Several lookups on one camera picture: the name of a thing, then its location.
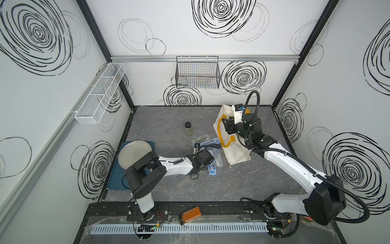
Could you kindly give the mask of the clear compass case green label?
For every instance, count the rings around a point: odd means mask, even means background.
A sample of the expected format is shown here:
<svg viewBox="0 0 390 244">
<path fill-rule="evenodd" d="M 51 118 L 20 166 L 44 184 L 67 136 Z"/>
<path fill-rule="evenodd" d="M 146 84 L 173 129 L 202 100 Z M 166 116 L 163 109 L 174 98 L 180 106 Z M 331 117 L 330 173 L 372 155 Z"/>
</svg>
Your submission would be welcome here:
<svg viewBox="0 0 390 244">
<path fill-rule="evenodd" d="M 202 142 L 208 141 L 210 139 L 211 138 L 210 138 L 210 136 L 208 134 L 199 136 L 199 137 L 191 140 L 191 146 L 194 146 L 196 143 L 202 143 Z"/>
</svg>

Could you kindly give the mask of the large blue mifly compass case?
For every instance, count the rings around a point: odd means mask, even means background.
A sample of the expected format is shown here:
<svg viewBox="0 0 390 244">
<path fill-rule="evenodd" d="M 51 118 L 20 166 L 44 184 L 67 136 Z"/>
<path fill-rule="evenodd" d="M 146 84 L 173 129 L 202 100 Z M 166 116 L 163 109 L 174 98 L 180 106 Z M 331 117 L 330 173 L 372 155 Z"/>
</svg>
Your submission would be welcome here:
<svg viewBox="0 0 390 244">
<path fill-rule="evenodd" d="M 212 148 L 221 148 L 220 140 L 215 137 L 213 139 L 200 143 L 200 148 L 207 148 L 208 146 Z"/>
</svg>

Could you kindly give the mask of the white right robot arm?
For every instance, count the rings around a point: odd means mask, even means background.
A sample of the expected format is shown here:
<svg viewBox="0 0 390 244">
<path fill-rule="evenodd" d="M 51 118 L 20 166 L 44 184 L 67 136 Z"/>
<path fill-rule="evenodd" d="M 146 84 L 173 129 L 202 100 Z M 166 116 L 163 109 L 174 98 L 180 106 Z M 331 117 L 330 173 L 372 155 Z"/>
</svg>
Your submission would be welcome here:
<svg viewBox="0 0 390 244">
<path fill-rule="evenodd" d="M 331 176 L 331 183 L 321 180 L 324 173 L 299 162 L 277 140 L 263 133 L 261 120 L 254 114 L 245 114 L 239 123 L 235 123 L 234 117 L 223 115 L 220 123 L 224 125 L 226 133 L 235 135 L 245 149 L 278 166 L 306 192 L 301 195 L 272 194 L 263 202 L 263 212 L 267 218 L 274 219 L 280 214 L 291 213 L 309 216 L 321 225 L 328 225 L 346 208 L 341 179 Z"/>
</svg>

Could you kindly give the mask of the cream canvas bag yellow handles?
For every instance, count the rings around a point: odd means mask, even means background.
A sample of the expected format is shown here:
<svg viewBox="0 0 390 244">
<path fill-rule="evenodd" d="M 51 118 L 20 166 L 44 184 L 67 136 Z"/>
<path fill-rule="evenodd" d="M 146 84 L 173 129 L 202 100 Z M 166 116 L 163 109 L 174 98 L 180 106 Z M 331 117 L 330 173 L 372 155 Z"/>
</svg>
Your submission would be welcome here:
<svg viewBox="0 0 390 244">
<path fill-rule="evenodd" d="M 234 112 L 232 106 L 222 105 L 213 128 L 220 141 L 225 157 L 229 165 L 236 165 L 246 161 L 250 161 L 250 152 L 241 144 L 241 139 L 236 134 L 229 135 L 224 128 L 222 119 L 233 117 Z"/>
</svg>

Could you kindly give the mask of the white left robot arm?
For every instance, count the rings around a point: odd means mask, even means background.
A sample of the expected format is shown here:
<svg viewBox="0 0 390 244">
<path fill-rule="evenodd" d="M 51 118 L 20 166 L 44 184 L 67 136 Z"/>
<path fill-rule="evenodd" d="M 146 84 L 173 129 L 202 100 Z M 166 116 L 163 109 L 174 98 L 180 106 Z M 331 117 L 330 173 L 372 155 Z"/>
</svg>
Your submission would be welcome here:
<svg viewBox="0 0 390 244">
<path fill-rule="evenodd" d="M 213 162 L 214 156 L 207 149 L 180 158 L 161 157 L 155 151 L 149 151 L 126 169 L 125 179 L 140 212 L 148 215 L 154 211 L 151 192 L 162 178 L 197 175 L 200 171 L 207 170 Z"/>
</svg>

